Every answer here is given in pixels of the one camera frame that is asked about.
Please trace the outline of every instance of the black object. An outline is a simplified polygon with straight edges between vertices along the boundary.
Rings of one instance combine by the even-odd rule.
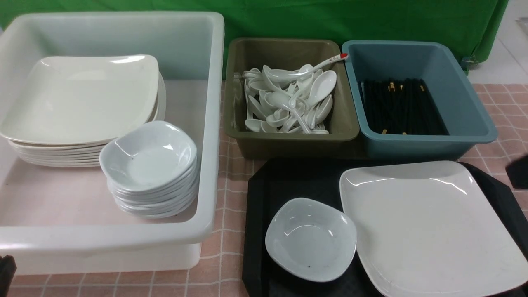
[[[12,256],[0,257],[0,297],[7,296],[15,271],[15,258]]]
[[[365,80],[359,87],[372,131],[380,134],[448,135],[423,79]]]
[[[516,189],[528,189],[528,155],[506,166],[506,173]]]
[[[268,225],[288,200],[306,197],[342,210],[338,181],[350,168],[390,165],[394,162],[339,159],[273,159],[250,180],[242,280],[250,297],[374,297],[383,296],[365,273],[359,257],[340,278],[314,283],[280,268],[268,255],[264,237]],[[489,203],[528,257],[528,221],[511,190],[476,167],[461,163],[473,175]],[[515,289],[501,297],[526,297],[528,289]]]

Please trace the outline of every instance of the olive green tray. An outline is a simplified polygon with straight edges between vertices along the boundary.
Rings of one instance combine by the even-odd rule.
[[[263,65],[296,70],[304,64],[316,65],[340,53],[339,46],[330,40],[239,38],[231,42],[225,78],[224,130],[237,140],[245,158],[356,155],[354,144],[349,142],[358,136],[360,128],[342,62],[323,69],[337,73],[332,92],[334,107],[325,120],[330,134],[255,133],[244,126],[246,100],[242,72],[262,69]]]

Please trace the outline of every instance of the square white plate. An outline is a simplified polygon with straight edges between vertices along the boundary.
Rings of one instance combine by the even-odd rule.
[[[488,296],[528,280],[525,257],[456,162],[350,169],[340,192],[361,263],[385,296]]]
[[[109,141],[148,120],[157,90],[150,55],[47,57],[33,67],[0,134],[31,144]]]

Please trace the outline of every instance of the white plastic bin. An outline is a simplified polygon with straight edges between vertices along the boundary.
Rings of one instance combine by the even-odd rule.
[[[224,21],[207,12],[29,14],[0,38],[0,117],[33,65],[51,55],[150,54],[167,88],[166,121],[201,158],[197,202],[144,220],[120,211],[100,168],[26,164],[0,140],[0,254],[20,274],[186,269],[213,228],[218,172]]]

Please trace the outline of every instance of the blue plastic bin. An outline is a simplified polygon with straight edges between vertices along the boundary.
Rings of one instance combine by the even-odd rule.
[[[366,150],[373,159],[456,160],[477,143],[497,138],[497,129],[451,51],[434,42],[347,41],[342,50]],[[448,136],[393,135],[372,131],[358,82],[365,79],[423,79]]]

